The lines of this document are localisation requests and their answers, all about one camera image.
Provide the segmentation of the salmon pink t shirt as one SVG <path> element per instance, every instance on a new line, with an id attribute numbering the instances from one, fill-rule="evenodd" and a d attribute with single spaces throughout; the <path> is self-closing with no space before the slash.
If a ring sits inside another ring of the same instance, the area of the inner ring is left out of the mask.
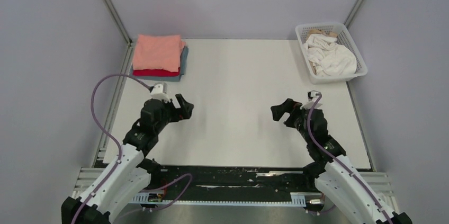
<path id="1" fill-rule="evenodd" d="M 181 54 L 186 46 L 180 35 L 137 37 L 132 60 L 134 70 L 161 69 L 177 72 L 181 66 Z"/>

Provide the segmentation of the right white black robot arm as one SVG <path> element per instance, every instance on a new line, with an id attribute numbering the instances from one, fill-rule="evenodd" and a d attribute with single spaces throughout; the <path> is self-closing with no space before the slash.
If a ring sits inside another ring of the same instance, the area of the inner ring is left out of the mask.
<path id="1" fill-rule="evenodd" d="M 405 213 L 390 207 L 353 166 L 344 148 L 328 131 L 328 122 L 317 105 L 321 95 L 309 99 L 310 107 L 290 98 L 271 106 L 274 121 L 284 114 L 284 125 L 299 132 L 313 162 L 304 167 L 303 186 L 329 198 L 351 223 L 411 223 Z"/>

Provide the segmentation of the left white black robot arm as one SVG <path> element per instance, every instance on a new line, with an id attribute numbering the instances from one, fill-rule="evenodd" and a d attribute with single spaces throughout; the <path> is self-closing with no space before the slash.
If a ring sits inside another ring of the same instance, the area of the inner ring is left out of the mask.
<path id="1" fill-rule="evenodd" d="M 145 101 L 140 117 L 118 146 L 118 154 L 99 177 L 77 198 L 68 197 L 61 206 L 62 223 L 113 223 L 128 202 L 145 187 L 156 189 L 162 175 L 159 164 L 147 159 L 158 136 L 169 124 L 190 119 L 194 104 L 182 94 L 173 100 Z"/>

